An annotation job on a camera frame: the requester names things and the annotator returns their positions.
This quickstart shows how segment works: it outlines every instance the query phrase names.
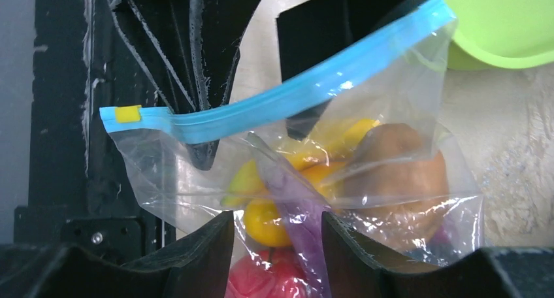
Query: yellow slider tab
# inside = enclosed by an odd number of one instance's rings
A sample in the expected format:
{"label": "yellow slider tab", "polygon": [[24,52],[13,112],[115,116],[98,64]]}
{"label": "yellow slider tab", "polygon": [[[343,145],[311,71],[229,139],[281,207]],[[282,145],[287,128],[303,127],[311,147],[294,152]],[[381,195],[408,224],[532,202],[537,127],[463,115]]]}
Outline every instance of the yellow slider tab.
{"label": "yellow slider tab", "polygon": [[130,107],[116,107],[116,122],[131,123],[140,121],[140,105],[131,105]]}

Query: blue zipper seal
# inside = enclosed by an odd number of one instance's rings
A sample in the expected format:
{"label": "blue zipper seal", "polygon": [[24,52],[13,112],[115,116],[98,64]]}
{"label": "blue zipper seal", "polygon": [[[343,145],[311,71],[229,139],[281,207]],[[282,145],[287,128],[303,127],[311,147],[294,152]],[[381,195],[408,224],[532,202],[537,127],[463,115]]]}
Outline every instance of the blue zipper seal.
{"label": "blue zipper seal", "polygon": [[454,19],[443,0],[429,0],[411,14],[254,97],[191,114],[171,114],[167,107],[141,108],[139,122],[118,123],[115,107],[100,108],[100,117],[108,133],[155,129],[187,144],[218,140],[283,120],[355,88]]}

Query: red fruit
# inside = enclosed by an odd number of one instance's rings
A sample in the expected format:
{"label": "red fruit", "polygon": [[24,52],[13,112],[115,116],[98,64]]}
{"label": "red fruit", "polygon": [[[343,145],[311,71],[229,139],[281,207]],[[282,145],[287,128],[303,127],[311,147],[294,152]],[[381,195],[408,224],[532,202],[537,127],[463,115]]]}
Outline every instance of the red fruit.
{"label": "red fruit", "polygon": [[225,298],[307,298],[306,278],[288,249],[247,255],[229,272]]}

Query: toy fruit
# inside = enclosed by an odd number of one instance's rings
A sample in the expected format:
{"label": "toy fruit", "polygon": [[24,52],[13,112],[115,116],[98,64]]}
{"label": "toy fruit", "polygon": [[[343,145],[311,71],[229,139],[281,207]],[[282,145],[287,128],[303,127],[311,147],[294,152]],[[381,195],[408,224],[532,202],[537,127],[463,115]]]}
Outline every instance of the toy fruit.
{"label": "toy fruit", "polygon": [[[323,120],[316,124],[311,134],[303,141],[287,138],[277,147],[277,152],[297,171],[302,171],[316,164],[350,157],[367,131],[378,124],[379,121],[367,118],[354,124],[345,120]],[[337,131],[344,133],[337,137]],[[250,160],[239,169],[229,184],[228,192],[232,195],[221,200],[223,207],[237,207],[248,200],[248,197],[237,195],[256,196],[264,192],[254,161]]]}
{"label": "toy fruit", "polygon": [[[323,185],[321,181],[333,172],[343,168],[344,162],[319,164],[301,172],[302,176],[326,199],[332,199],[340,188],[335,184]],[[285,230],[275,204],[269,199],[252,199],[244,211],[244,225],[247,234],[268,247],[290,246],[291,241]]]}
{"label": "toy fruit", "polygon": [[[400,157],[422,146],[419,133],[410,126],[381,125],[360,142],[351,164]],[[344,195],[418,200],[358,211],[367,224],[378,227],[369,231],[369,237],[396,251],[412,250],[433,237],[448,211],[448,191],[446,164],[441,152],[429,160],[381,164],[344,180]]]}
{"label": "toy fruit", "polygon": [[307,298],[307,291],[294,251],[271,249],[233,265],[225,298]]}
{"label": "toy fruit", "polygon": [[246,233],[268,247],[284,247],[292,244],[275,204],[268,199],[252,199],[244,211]]}

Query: purple object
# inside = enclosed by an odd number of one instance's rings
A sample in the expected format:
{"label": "purple object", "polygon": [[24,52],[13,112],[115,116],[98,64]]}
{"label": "purple object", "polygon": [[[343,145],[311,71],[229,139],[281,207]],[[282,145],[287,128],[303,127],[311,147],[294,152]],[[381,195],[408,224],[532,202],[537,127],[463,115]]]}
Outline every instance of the purple object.
{"label": "purple object", "polygon": [[247,141],[254,147],[252,154],[258,174],[284,219],[308,284],[319,297],[330,298],[321,239],[321,213],[331,208],[287,159],[271,150],[257,135],[248,134]]}

